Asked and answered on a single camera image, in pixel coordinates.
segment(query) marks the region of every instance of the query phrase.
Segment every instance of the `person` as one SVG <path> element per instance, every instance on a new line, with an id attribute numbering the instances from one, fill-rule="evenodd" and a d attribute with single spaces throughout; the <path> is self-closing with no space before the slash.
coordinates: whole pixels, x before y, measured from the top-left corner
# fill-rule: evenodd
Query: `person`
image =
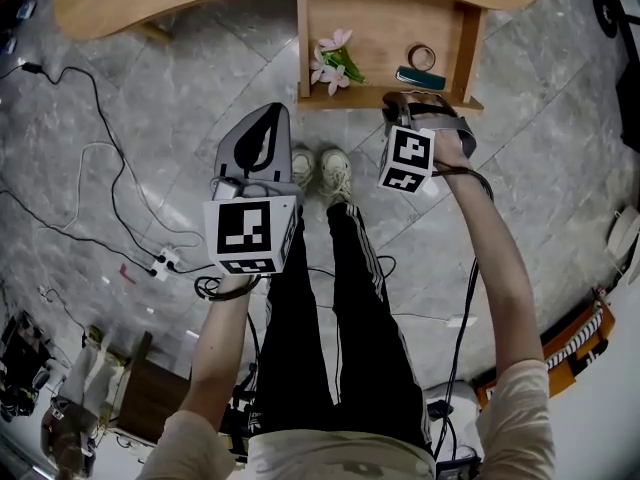
<path id="1" fill-rule="evenodd" d="M 438 132 L 435 160 L 443 171 L 443 164 L 470 169 L 456 132 Z M 306 186 L 313 155 L 294 150 L 293 168 L 297 183 Z M 328 206 L 333 309 L 343 349 L 340 403 L 333 405 L 329 391 L 301 219 L 284 271 L 271 277 L 247 478 L 436 477 L 425 398 L 352 202 L 351 174 L 342 151 L 322 155 L 320 193 Z M 485 452 L 480 477 L 550 479 L 549 381 L 524 263 L 481 183 L 466 174 L 445 179 L 471 235 L 495 336 L 498 384 L 477 422 Z M 219 290 L 248 282 L 225 277 Z M 212 304 L 194 352 L 189 391 L 167 419 L 139 480 L 217 480 L 233 470 L 217 431 L 238 374 L 248 301 L 245 295 Z"/>
<path id="2" fill-rule="evenodd" d="M 100 421 L 100 412 L 109 394 L 109 382 L 126 359 L 107 350 L 104 362 L 85 391 L 102 344 L 102 332 L 94 326 L 76 359 L 69 377 L 51 399 L 42 417 L 40 448 L 58 471 L 57 480 L 89 478 L 96 460 L 92 438 Z"/>

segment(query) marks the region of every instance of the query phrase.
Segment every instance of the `hand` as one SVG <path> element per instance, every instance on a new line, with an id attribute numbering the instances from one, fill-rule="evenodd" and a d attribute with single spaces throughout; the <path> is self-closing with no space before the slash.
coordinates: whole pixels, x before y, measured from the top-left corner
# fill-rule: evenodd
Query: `hand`
<path id="1" fill-rule="evenodd" d="M 471 169 L 469 159 L 462 150 L 462 141 L 456 130 L 438 130 L 434 143 L 434 164 L 443 162 L 451 167 L 467 167 Z"/>

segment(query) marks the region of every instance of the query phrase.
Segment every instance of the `white sneaker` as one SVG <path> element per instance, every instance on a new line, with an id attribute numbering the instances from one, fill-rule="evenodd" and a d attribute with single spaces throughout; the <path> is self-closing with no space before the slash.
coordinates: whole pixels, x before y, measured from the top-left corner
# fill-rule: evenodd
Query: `white sneaker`
<path id="1" fill-rule="evenodd" d="M 341 149 L 328 149 L 322 153 L 322 184 L 320 194 L 329 206 L 351 202 L 351 161 Z"/>
<path id="2" fill-rule="evenodd" d="M 306 192 L 307 186 L 313 179 L 313 170 L 316 167 L 316 159 L 313 153 L 306 148 L 294 148 L 291 152 L 291 166 L 293 182 L 303 192 Z"/>

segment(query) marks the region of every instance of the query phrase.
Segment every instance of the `open drawer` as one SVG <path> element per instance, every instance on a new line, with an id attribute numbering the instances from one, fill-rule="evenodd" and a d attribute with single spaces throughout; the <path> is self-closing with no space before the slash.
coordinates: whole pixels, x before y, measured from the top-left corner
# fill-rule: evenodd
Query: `open drawer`
<path id="1" fill-rule="evenodd" d="M 298 106 L 381 108 L 386 92 L 419 89 L 399 82 L 395 74 L 399 66 L 409 65 L 409 49 L 422 43 L 436 54 L 429 73 L 446 78 L 440 94 L 461 114 L 479 114 L 483 106 L 471 88 L 485 20 L 486 9 L 454 0 L 298 0 Z M 339 28 L 353 30 L 347 49 L 368 83 L 352 80 L 329 96 L 326 84 L 311 85 L 309 63 L 318 39 L 331 38 Z"/>

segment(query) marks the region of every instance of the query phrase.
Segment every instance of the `white wall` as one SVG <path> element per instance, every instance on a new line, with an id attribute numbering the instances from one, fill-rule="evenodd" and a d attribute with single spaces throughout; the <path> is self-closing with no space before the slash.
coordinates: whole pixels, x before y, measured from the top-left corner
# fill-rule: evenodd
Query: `white wall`
<path id="1" fill-rule="evenodd" d="M 623 479 L 637 467 L 640 278 L 622 281 L 609 299 L 616 325 L 607 350 L 551 399 L 557 480 Z"/>

